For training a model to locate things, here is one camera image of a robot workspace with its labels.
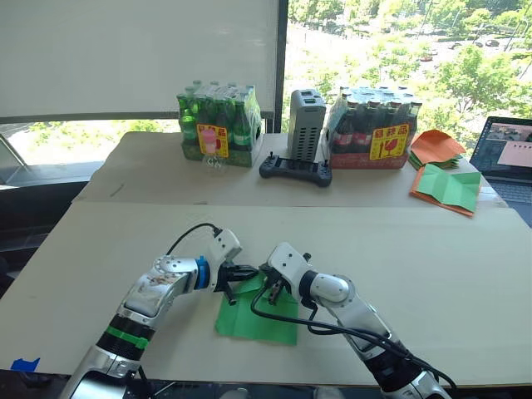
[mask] white roller blind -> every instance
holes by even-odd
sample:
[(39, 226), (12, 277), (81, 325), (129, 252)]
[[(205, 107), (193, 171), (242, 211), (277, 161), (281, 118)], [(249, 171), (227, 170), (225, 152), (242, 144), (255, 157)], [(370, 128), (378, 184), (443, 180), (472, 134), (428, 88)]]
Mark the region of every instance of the white roller blind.
[(194, 79), (273, 111), (278, 0), (2, 0), (0, 117), (176, 111)]

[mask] game controller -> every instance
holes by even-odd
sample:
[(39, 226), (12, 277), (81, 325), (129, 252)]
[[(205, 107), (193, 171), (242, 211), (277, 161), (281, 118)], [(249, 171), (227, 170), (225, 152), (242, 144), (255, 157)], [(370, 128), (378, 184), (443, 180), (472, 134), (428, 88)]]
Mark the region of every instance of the game controller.
[(272, 176), (285, 176), (298, 180), (312, 181), (320, 187), (327, 187), (333, 180), (333, 174), (328, 161), (307, 162), (305, 160), (290, 160), (269, 153), (259, 167), (259, 173), (267, 179)]

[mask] laptop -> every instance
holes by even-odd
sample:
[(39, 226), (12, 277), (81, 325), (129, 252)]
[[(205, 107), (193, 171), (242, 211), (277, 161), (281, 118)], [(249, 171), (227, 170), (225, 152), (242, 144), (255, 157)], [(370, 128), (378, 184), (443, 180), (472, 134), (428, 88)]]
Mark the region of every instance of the laptop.
[(532, 119), (490, 116), (470, 162), (532, 227)]

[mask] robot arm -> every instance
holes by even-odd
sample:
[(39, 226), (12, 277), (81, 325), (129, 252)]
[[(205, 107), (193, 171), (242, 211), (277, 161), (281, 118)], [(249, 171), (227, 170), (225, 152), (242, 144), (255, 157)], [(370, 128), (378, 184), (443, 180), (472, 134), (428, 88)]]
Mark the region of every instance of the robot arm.
[(310, 255), (301, 255), (290, 244), (281, 243), (262, 267), (268, 275), (267, 285), (273, 286), (270, 302), (274, 303), (285, 287), (292, 296), (307, 307), (315, 303), (325, 307), (342, 328), (356, 328), (370, 337), (384, 337), (402, 352), (385, 349), (367, 339), (344, 333), (344, 337), (377, 380), (384, 397), (390, 399), (451, 399), (433, 375), (428, 364), (405, 349), (377, 310), (362, 300), (351, 279), (313, 271), (308, 264)]
[(197, 289), (224, 291), (234, 303), (230, 281), (252, 278), (258, 271), (233, 264), (240, 242), (228, 229), (215, 229), (199, 259), (165, 255), (155, 260), (121, 301), (115, 317), (89, 349), (60, 398), (122, 398), (140, 358), (174, 298)]

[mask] white board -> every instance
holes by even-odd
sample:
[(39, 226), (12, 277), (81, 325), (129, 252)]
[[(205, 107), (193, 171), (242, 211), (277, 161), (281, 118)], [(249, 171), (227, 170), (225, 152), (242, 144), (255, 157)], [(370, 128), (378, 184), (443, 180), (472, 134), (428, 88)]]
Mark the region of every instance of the white board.
[(194, 79), (273, 111), (277, 20), (277, 0), (4, 0), (0, 117), (177, 111)]
[[(310, 252), (317, 270), (349, 276), (412, 352), (456, 382), (531, 383), (530, 230), (512, 209), (450, 216), (437, 207), (76, 202), (0, 301), (0, 368), (40, 357), (38, 372), (72, 373), (153, 259), (191, 225), (211, 221), (239, 237), (235, 261), (261, 264), (288, 241)], [(193, 233), (176, 253), (201, 254), (207, 233)], [(142, 358), (148, 377), (375, 385), (343, 337), (300, 327), (298, 345), (287, 347), (217, 335), (221, 297), (174, 301)], [(325, 311), (318, 319), (331, 321)]]

